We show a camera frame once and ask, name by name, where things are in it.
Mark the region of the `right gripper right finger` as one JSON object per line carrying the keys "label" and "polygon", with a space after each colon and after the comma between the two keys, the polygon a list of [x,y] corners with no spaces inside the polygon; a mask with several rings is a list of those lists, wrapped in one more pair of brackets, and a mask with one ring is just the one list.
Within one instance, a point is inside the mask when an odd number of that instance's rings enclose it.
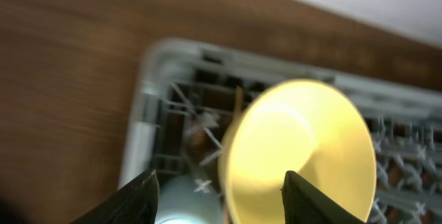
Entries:
{"label": "right gripper right finger", "polygon": [[295,171],[281,189],[286,224],[364,224]]}

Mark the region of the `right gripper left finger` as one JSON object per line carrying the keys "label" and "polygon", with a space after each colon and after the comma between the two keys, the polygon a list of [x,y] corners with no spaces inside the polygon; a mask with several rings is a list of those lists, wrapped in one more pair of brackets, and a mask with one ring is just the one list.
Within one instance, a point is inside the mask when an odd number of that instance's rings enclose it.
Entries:
{"label": "right gripper left finger", "polygon": [[72,224],[154,224],[159,193],[156,171],[148,169]]}

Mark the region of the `yellow bowl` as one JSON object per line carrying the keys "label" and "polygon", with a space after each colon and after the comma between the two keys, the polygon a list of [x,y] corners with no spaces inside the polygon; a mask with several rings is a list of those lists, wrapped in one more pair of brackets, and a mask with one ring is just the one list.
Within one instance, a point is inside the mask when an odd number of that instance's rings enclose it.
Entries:
{"label": "yellow bowl", "polygon": [[338,89],[315,80],[268,88],[222,138],[218,175],[234,223],[283,223],[281,187],[294,171],[366,221],[376,191],[367,125]]}

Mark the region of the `blue plastic cup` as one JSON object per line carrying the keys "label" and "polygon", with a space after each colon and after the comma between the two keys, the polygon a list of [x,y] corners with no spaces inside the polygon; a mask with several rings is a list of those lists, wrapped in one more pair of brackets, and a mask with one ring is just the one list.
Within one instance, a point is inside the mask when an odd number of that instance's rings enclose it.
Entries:
{"label": "blue plastic cup", "polygon": [[222,204],[190,175],[178,176],[160,187],[155,224],[222,224]]}

